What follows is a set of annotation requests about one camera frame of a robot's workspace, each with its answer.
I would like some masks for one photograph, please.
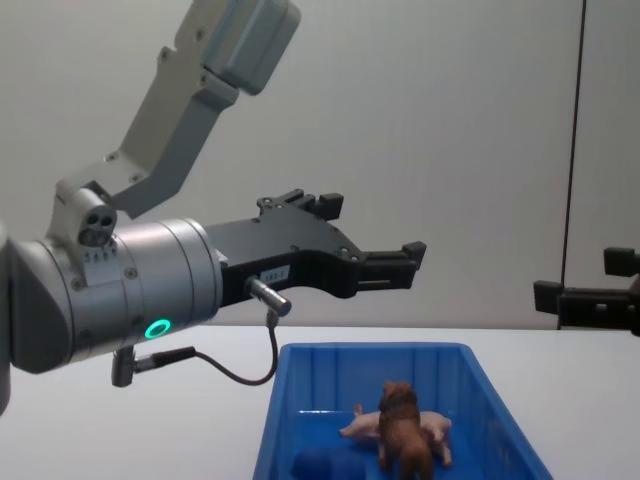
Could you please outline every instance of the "white table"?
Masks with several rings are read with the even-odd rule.
[[[630,333],[280,327],[278,338],[465,343],[554,478],[640,477],[640,339]],[[201,327],[139,353],[192,344],[246,376],[270,361],[264,327]],[[120,390],[110,364],[107,355],[42,376],[14,371],[2,478],[251,478],[271,384],[236,385],[194,359]]]

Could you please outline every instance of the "brown toy animal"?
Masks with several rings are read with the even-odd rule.
[[[420,430],[416,393],[408,383],[385,382],[380,400],[380,444],[378,461],[383,470],[400,465],[400,480],[432,480],[433,456]]]
[[[353,414],[353,421],[339,430],[340,436],[361,446],[375,446],[380,441],[380,412],[362,413],[362,405],[356,403]],[[451,425],[451,420],[437,412],[420,412],[420,430],[431,451],[442,458],[445,468],[453,463],[449,447]]]

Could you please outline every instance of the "silver cylindrical joint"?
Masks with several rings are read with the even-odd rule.
[[[15,353],[34,373],[196,325],[222,303],[216,250],[192,220],[116,229],[82,264],[51,240],[18,253]]]
[[[289,300],[256,277],[247,280],[247,290],[252,297],[260,300],[280,317],[284,317],[291,311],[291,302]]]

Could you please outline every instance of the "small label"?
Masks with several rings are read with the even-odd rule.
[[[272,268],[265,270],[260,274],[260,281],[269,285],[270,283],[281,282],[289,278],[289,265],[284,267]]]
[[[216,249],[216,255],[218,256],[218,261],[220,263],[229,263],[229,259],[220,250]]]

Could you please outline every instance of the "blue container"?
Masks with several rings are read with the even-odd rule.
[[[292,480],[306,449],[352,448],[367,480],[389,479],[375,449],[355,447],[338,429],[353,406],[377,410],[386,380],[410,382],[420,409],[453,421],[453,467],[437,479],[547,480],[551,475],[465,345],[447,343],[291,344],[282,349],[254,480]]]

